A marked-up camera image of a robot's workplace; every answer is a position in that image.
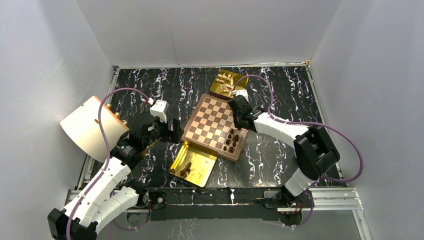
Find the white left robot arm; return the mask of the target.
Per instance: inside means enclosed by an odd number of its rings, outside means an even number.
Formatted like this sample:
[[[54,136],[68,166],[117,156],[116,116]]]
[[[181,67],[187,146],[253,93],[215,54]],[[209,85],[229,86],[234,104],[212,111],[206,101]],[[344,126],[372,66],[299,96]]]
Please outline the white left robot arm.
[[[109,152],[109,161],[94,179],[62,209],[54,208],[48,214],[52,238],[95,240],[98,233],[125,210],[150,206],[148,187],[134,179],[114,196],[110,194],[143,160],[149,148],[157,142],[178,144],[183,133],[180,120],[161,122],[158,116],[144,113],[134,130],[121,135]]]

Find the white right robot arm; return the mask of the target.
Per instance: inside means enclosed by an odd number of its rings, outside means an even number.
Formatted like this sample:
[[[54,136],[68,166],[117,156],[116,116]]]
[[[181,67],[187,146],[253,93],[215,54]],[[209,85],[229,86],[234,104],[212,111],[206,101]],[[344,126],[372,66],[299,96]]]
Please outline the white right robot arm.
[[[323,126],[290,124],[262,109],[252,108],[241,95],[230,99],[228,105],[237,129],[271,136],[294,149],[298,168],[274,196],[288,207],[295,207],[302,199],[301,194],[340,160]]]

